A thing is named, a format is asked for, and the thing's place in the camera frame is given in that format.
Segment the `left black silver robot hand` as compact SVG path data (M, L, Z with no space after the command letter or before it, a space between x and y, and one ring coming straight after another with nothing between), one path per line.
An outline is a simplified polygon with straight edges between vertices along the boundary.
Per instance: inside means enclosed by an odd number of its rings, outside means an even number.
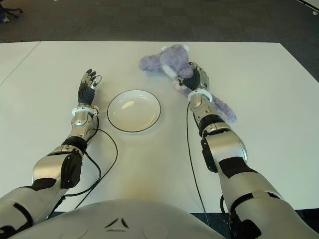
M78 105L92 105L95 91L102 81L102 76L89 69L83 75L78 89Z

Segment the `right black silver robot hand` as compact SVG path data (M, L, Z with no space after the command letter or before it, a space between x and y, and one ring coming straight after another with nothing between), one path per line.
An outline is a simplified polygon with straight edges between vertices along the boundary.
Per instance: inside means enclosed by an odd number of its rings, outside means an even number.
M193 69L193 76L187 79L183 79L183 84L192 91L197 89L209 89L209 77L207 73L195 62L189 62L189 65Z

